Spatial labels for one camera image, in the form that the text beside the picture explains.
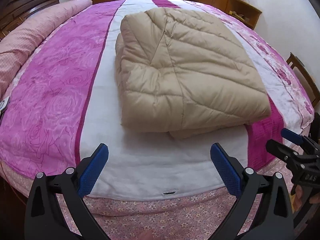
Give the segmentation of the person right hand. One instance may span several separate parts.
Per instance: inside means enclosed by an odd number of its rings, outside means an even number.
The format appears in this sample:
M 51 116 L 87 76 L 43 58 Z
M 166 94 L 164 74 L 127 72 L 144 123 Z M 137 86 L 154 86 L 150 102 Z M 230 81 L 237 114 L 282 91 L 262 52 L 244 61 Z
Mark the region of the person right hand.
M 292 207 L 293 211 L 298 211 L 300 207 L 302 206 L 302 198 L 303 198 L 303 189 L 300 185 L 296 186 L 296 194 L 293 198 Z M 317 193 L 313 197 L 309 199 L 310 204 L 319 204 L 320 202 L 320 194 Z

